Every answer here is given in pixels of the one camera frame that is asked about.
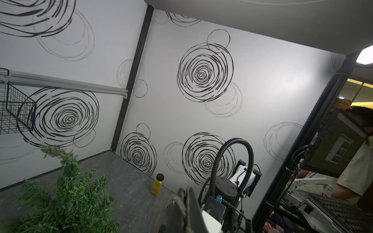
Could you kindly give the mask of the string lights with rattan balls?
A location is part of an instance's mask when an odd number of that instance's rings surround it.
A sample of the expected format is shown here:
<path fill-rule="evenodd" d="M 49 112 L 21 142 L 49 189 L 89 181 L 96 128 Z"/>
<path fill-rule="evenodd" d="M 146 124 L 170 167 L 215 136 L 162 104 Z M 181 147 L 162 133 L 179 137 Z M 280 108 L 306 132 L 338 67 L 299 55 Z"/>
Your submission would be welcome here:
<path fill-rule="evenodd" d="M 150 233 L 184 233 L 186 206 L 179 196 L 171 198 L 156 217 Z"/>

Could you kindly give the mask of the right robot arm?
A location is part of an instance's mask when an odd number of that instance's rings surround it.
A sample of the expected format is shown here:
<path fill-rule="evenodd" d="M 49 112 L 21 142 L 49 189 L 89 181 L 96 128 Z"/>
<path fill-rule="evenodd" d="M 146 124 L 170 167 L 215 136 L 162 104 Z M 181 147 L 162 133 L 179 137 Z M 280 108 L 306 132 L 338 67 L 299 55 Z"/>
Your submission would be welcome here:
<path fill-rule="evenodd" d="M 240 160 L 231 178 L 218 176 L 218 168 L 224 154 L 234 144 L 240 144 L 248 152 L 248 163 Z M 244 139 L 233 138 L 225 142 L 219 149 L 212 172 L 205 184 L 209 185 L 208 193 L 198 202 L 201 206 L 202 220 L 208 233 L 252 233 L 253 223 L 238 209 L 245 198 L 251 197 L 262 173 L 254 168 L 254 152 Z"/>

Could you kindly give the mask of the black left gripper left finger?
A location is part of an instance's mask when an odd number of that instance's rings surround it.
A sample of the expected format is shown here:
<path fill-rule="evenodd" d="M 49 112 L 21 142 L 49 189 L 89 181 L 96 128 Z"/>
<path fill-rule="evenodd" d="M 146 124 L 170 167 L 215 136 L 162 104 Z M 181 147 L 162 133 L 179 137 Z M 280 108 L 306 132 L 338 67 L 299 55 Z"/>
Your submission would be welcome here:
<path fill-rule="evenodd" d="M 177 195 L 167 202 L 160 216 L 159 233 L 183 233 L 185 231 L 185 195 L 186 191 L 180 188 Z"/>

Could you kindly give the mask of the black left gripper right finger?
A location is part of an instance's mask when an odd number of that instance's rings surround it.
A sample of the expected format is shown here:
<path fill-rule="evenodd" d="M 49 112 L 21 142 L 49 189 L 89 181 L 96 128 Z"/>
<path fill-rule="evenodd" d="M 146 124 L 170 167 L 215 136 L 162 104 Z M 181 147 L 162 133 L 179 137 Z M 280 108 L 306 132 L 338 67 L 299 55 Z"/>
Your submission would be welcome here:
<path fill-rule="evenodd" d="M 186 189 L 186 233 L 207 233 L 201 209 L 191 187 Z"/>

